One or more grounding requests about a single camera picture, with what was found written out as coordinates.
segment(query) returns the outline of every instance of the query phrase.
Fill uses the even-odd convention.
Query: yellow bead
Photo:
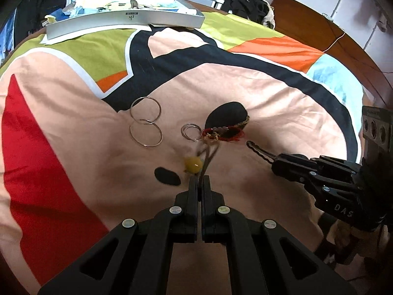
[[[184,159],[184,165],[187,172],[197,174],[202,169],[203,162],[198,156],[192,156]]]

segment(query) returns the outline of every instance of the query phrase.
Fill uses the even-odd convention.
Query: orange fabric patch
[[[102,92],[108,91],[112,86],[127,76],[127,71],[121,71],[110,76],[104,77],[97,82]]]
[[[282,38],[257,38],[245,41],[228,50],[236,53],[251,53],[268,60],[307,73],[323,52],[304,45],[289,36]]]

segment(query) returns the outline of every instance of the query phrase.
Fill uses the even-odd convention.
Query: silver bangle
[[[190,138],[187,135],[187,133],[186,133],[186,130],[188,130],[188,129],[198,129],[199,133],[200,133],[199,137],[197,137],[197,138]],[[202,136],[202,133],[203,133],[202,129],[199,126],[197,126],[196,124],[194,124],[194,123],[188,123],[188,124],[183,125],[181,132],[182,132],[182,136],[184,138],[186,138],[187,140],[193,141],[193,142],[201,141],[201,136]]]
[[[158,108],[160,109],[160,112],[158,113],[158,116],[157,116],[156,119],[154,119],[153,121],[146,120],[146,119],[136,119],[136,118],[134,118],[134,116],[132,115],[132,107],[134,106],[134,104],[135,104],[136,102],[138,102],[139,100],[143,100],[143,99],[150,99],[150,100],[153,100],[154,102],[157,103]],[[160,116],[161,116],[161,105],[160,105],[160,103],[159,103],[156,99],[153,99],[153,98],[150,97],[150,96],[138,97],[138,98],[131,104],[131,107],[130,107],[130,115],[131,115],[131,117],[134,119],[134,121],[135,121],[136,123],[144,124],[144,125],[154,124],[154,123],[156,123],[156,122],[158,121],[158,119],[159,119]],[[141,123],[140,121],[149,121],[149,123]]]
[[[135,122],[142,124],[142,125],[154,125],[159,131],[160,131],[160,141],[157,144],[153,144],[153,145],[148,145],[148,144],[143,144],[142,142],[139,142],[136,138],[134,138],[134,135],[132,134],[132,125],[130,126],[130,134],[132,136],[132,138],[134,139],[135,142],[137,142],[138,144],[144,146],[145,148],[154,148],[155,146],[158,146],[161,144],[163,136],[162,136],[162,131],[161,129],[158,127],[158,125],[150,120],[147,119],[139,119],[139,121],[145,121],[145,122],[149,122],[149,123],[139,123],[137,120],[135,120]]]

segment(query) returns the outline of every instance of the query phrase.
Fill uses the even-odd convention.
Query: silver screw
[[[132,218],[127,218],[126,220],[123,220],[122,225],[125,228],[131,228],[135,225],[135,221]]]
[[[182,208],[181,208],[180,206],[172,206],[172,207],[169,209],[169,211],[170,211],[172,214],[179,214],[179,213],[182,212]]]
[[[273,220],[267,220],[267,221],[265,221],[264,226],[266,228],[276,228],[277,223]]]
[[[228,206],[220,206],[218,211],[220,214],[228,214],[231,209]]]

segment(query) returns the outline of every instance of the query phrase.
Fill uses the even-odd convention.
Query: colorful bedspread
[[[205,16],[200,30],[107,30],[49,47],[40,36],[0,70],[0,248],[30,294],[123,219],[152,218],[188,189],[184,158],[197,148],[181,135],[186,123],[250,116],[245,139],[223,142],[209,167],[212,188],[248,218],[273,218],[309,249],[319,244],[309,195],[274,176],[245,140],[358,161],[362,87],[316,49],[233,15]],[[162,106],[154,148],[130,135],[130,106],[142,96]],[[148,100],[135,110],[156,114]],[[229,294],[228,281],[222,245],[175,246],[168,294]]]

